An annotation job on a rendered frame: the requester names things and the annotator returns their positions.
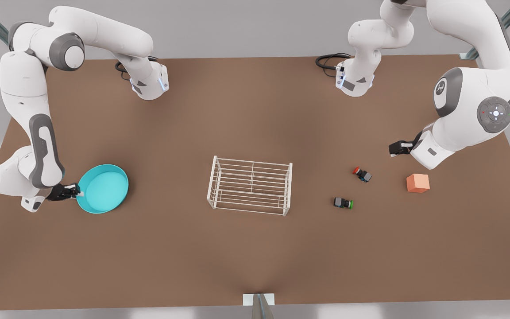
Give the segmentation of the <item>orange cube block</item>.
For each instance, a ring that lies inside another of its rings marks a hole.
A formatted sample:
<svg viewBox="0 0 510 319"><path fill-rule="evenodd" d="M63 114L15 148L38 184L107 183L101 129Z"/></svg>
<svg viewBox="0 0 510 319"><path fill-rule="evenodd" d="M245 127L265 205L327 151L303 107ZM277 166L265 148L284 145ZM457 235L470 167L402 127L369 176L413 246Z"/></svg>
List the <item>orange cube block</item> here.
<svg viewBox="0 0 510 319"><path fill-rule="evenodd" d="M429 176L425 174L411 174L406 178L408 192L423 193L430 190Z"/></svg>

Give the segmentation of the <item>teal round plate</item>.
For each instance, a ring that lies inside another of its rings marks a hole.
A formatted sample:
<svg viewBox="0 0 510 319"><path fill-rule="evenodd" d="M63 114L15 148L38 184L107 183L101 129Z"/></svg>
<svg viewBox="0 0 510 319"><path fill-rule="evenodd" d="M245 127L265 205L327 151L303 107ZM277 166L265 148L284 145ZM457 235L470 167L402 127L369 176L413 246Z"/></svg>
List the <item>teal round plate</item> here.
<svg viewBox="0 0 510 319"><path fill-rule="evenodd" d="M99 165L87 171L77 184L80 208L91 214L103 214L117 208L126 198L129 179L119 166Z"/></svg>

